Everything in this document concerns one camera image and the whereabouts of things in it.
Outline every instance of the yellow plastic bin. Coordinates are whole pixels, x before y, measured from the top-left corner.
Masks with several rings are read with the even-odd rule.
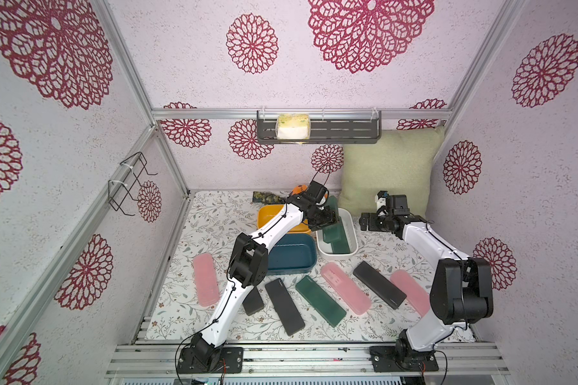
[[[280,212],[285,207],[284,204],[267,204],[259,209],[259,214],[257,215],[257,228],[263,227],[270,219],[274,218],[276,214]],[[300,223],[296,227],[289,230],[289,234],[310,234],[311,230],[308,225]]]

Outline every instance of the table surface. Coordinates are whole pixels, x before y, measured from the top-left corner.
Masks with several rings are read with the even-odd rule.
[[[257,214],[263,205],[252,203],[252,196],[252,191],[200,191],[195,194],[176,254],[171,260],[169,272],[152,312],[146,339],[182,340],[205,326],[216,305],[202,307],[198,304],[193,258],[204,252],[212,254],[219,292],[224,290],[227,283],[225,271],[237,235],[242,232],[248,234],[257,229]],[[367,261],[386,277],[397,269],[404,269],[430,292],[434,270],[413,247],[389,233],[360,231],[357,218],[354,218],[354,227],[359,243],[357,253],[350,259],[334,262],[349,277],[353,278],[351,272],[360,262]],[[247,316],[240,306],[227,339],[393,341],[403,329],[413,326],[420,319],[408,301],[404,301],[399,309],[394,310],[355,279],[360,289],[372,300],[370,309],[357,316],[321,277],[321,268],[328,262],[318,256],[315,267],[308,275],[347,311],[347,315],[337,327],[332,328],[295,290],[295,284],[304,274],[268,276],[258,286],[265,308]],[[304,329],[293,336],[285,333],[264,289],[267,282],[278,277],[282,278],[306,324]],[[475,338],[470,330],[458,330],[446,341],[473,342]]]

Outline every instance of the cushion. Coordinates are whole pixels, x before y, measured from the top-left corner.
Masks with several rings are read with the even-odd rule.
[[[339,207],[354,216],[375,212],[375,196],[387,190],[390,195],[407,195],[411,213],[425,216],[430,171],[443,136],[443,127],[385,130],[375,144],[344,145]]]

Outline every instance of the translucent pink pencil case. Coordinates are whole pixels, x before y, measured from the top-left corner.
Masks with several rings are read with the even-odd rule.
[[[220,294],[212,254],[206,252],[193,258],[193,270],[195,271],[195,287],[197,288],[199,304],[201,306],[216,304]]]
[[[404,270],[397,270],[392,273],[390,281],[407,295],[411,306],[417,310],[421,317],[424,317],[430,310],[430,297],[424,288]]]
[[[321,275],[355,314],[361,315],[370,309],[370,298],[357,287],[351,278],[347,277],[337,264],[330,262],[323,266]]]

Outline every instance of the white robotic arm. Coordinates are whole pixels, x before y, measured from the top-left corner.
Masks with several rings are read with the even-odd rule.
[[[248,236],[267,250],[271,250],[279,239],[302,222],[303,217],[304,212],[300,211],[298,206],[287,203],[264,227],[252,232]],[[254,286],[256,286],[256,284],[242,287],[242,283],[237,278],[232,277],[229,279],[223,296],[219,301],[220,305],[216,307],[212,317],[206,324],[206,328],[201,332],[205,341],[214,345],[214,347],[222,346],[225,343],[227,332],[229,331],[229,326],[233,318],[237,314],[242,302],[244,302],[244,299],[248,296],[248,293],[254,289]]]
[[[329,191],[320,183],[311,182],[306,191],[286,199],[285,206],[264,227],[247,235],[238,235],[227,271],[227,286],[206,326],[193,335],[181,354],[188,366],[196,366],[202,373],[217,368],[221,348],[227,339],[229,326],[240,305],[267,273],[267,255],[289,230],[308,220],[308,227],[319,230],[337,221],[336,214],[324,207]]]
[[[269,250],[289,230],[308,219],[311,230],[336,222],[329,207],[324,208],[327,189],[311,182],[305,192],[291,195],[280,212],[264,227],[240,234],[233,247],[227,286],[210,320],[184,349],[192,365],[202,372],[217,367],[221,348],[237,311],[252,289],[266,276]],[[430,295],[431,310],[396,341],[396,363],[404,370],[421,370],[432,356],[436,343],[456,327],[489,317],[493,312],[492,282],[486,261],[470,258],[435,233],[420,216],[412,215],[406,196],[379,192],[377,213],[362,213],[362,230],[393,232],[405,240],[436,270]]]
[[[405,370],[415,370],[432,357],[435,345],[452,334],[493,314],[490,266],[472,258],[440,237],[429,223],[411,214],[405,195],[380,191],[377,212],[363,212],[362,230],[392,232],[414,248],[435,269],[430,307],[418,323],[396,340],[395,361]]]

